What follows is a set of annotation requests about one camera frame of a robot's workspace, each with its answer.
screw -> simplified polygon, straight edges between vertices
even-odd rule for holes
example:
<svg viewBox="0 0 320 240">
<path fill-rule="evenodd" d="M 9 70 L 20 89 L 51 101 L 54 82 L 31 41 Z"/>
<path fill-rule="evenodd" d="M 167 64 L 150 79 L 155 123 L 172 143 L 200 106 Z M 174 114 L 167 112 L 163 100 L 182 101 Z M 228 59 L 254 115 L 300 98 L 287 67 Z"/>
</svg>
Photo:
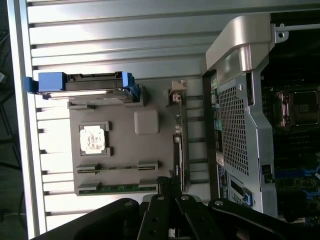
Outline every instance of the screw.
<svg viewBox="0 0 320 240">
<path fill-rule="evenodd" d="M 215 201 L 214 204 L 217 206 L 223 206 L 224 202 L 223 201 Z"/>
<path fill-rule="evenodd" d="M 182 200 L 189 200 L 189 197 L 188 196 L 182 196 L 181 199 Z"/>
<path fill-rule="evenodd" d="M 124 205 L 127 206 L 127 207 L 128 207 L 128 206 L 131 206 L 131 205 L 132 205 L 132 202 L 131 202 L 131 201 L 127 201 L 127 202 L 124 203 Z"/>
</svg>

ribbed metal panel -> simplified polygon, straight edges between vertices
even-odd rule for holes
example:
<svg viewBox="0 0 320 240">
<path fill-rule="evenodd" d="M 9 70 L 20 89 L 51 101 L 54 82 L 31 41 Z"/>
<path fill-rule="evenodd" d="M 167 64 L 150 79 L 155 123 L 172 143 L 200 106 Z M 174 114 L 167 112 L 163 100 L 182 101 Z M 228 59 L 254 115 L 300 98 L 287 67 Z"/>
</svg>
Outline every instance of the ribbed metal panel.
<svg viewBox="0 0 320 240">
<path fill-rule="evenodd" d="M 17 14 L 15 6 L 19 3 L 24 53 L 18 55 L 19 59 L 24 57 L 21 64 L 25 64 L 27 75 L 33 73 L 37 79 L 39 72 L 126 71 L 133 73 L 138 81 L 188 80 L 191 87 L 187 95 L 198 96 L 202 94 L 201 58 L 231 19 L 243 14 L 312 9 L 319 1 L 28 0 L 26 4 L 25 0 L 14 0 L 14 3 L 9 4 L 9 13 Z M 55 228 L 118 198 L 141 200 L 142 194 L 77 197 L 72 193 L 66 102 L 30 95 L 27 98 L 30 116 L 27 131 L 31 135 L 35 175 L 35 186 L 31 183 L 31 188 L 36 189 L 39 216 L 32 218 L 34 229 L 39 228 L 36 233 Z M 192 108 L 198 108 L 201 103 L 194 101 L 188 106 L 191 108 L 188 115 L 194 117 Z M 189 132 L 194 133 L 189 134 L 189 138 L 203 138 L 203 127 L 198 123 L 194 125 L 199 131 L 189 127 Z M 191 143 L 189 148 L 190 159 L 206 159 L 204 142 Z M 195 181 L 208 178 L 205 167 L 198 171 L 194 166 L 194 169 Z M 203 200 L 210 198 L 208 184 L 199 184 L 190 191 Z"/>
</svg>

